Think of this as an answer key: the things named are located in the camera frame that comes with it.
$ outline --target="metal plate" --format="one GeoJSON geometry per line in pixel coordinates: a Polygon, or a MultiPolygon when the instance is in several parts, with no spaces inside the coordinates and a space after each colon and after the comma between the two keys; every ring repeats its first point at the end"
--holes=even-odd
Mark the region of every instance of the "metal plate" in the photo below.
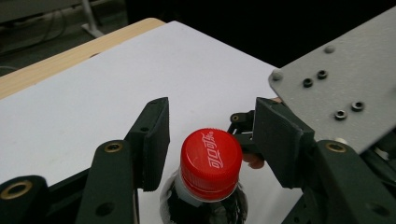
{"type": "Polygon", "coordinates": [[[396,7],[276,69],[269,82],[317,141],[343,138],[362,152],[396,126],[396,7]],[[353,111],[354,102],[363,110],[353,111]],[[347,117],[335,119],[338,110],[347,117]]]}

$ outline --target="cola bottle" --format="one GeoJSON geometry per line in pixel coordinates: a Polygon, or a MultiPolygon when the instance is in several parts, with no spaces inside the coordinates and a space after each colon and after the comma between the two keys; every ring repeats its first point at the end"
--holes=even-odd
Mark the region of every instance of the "cola bottle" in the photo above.
{"type": "Polygon", "coordinates": [[[242,150],[229,133],[201,129],[183,143],[180,166],[163,187],[164,224],[240,224],[248,204],[238,182],[242,150]]]}

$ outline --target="bottle cap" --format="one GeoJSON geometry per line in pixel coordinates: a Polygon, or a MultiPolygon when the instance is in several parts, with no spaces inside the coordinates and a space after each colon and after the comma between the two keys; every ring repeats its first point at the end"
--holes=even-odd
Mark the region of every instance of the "bottle cap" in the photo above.
{"type": "Polygon", "coordinates": [[[195,131],[181,149],[180,169],[186,188],[208,201],[221,200],[233,192],[241,163],[239,143],[222,130],[195,131]]]}

